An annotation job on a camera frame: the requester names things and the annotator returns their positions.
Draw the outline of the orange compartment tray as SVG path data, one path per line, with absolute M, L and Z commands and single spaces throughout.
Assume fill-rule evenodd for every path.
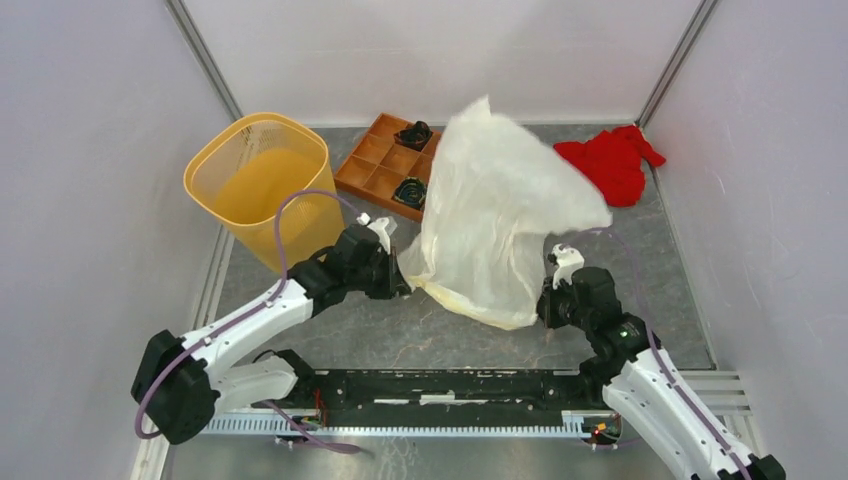
M 397 134 L 413 125 L 388 113 L 379 114 L 335 172 L 336 187 L 397 215 L 421 221 L 424 206 L 414 206 L 410 199 L 402 201 L 400 186 L 412 179 L 428 183 L 442 129 L 433 127 L 425 144 L 410 148 L 398 141 Z

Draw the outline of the yellow mesh trash bin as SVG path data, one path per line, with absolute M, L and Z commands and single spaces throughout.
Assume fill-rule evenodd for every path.
M 183 183 L 275 273 L 334 244 L 345 226 L 326 142 L 277 113 L 232 123 L 189 162 Z

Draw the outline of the cream plastic trash bag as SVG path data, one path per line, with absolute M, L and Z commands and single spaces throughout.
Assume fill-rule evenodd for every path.
M 601 192 L 482 96 L 447 123 L 405 281 L 445 309 L 503 330 L 533 325 L 550 235 L 611 225 Z

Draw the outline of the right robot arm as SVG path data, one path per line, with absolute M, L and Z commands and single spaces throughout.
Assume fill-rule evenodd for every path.
M 624 311 L 608 270 L 546 278 L 537 313 L 548 328 L 585 334 L 595 355 L 579 366 L 580 400 L 620 414 L 676 478 L 786 478 L 774 456 L 756 455 L 695 394 L 647 323 Z

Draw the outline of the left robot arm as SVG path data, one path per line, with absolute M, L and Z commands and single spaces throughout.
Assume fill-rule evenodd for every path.
M 162 330 L 148 341 L 131 396 L 138 421 L 156 427 L 143 439 L 163 436 L 178 445 L 197 436 L 218 414 L 261 401 L 306 405 L 313 379 L 285 358 L 261 362 L 241 359 L 270 338 L 341 303 L 350 292 L 374 300 L 409 294 L 397 265 L 391 217 L 346 227 L 336 243 L 295 264 L 266 293 L 198 330 L 176 336 Z

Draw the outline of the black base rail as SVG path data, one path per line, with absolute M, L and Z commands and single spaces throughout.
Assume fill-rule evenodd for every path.
M 554 427 L 611 411 L 580 375 L 553 369 L 317 370 L 276 404 L 326 427 Z

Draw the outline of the red cloth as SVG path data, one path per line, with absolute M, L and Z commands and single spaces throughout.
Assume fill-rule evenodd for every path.
M 585 142 L 559 142 L 553 149 L 590 180 L 614 208 L 639 203 L 647 183 L 644 162 L 652 168 L 666 163 L 636 125 L 604 130 Z

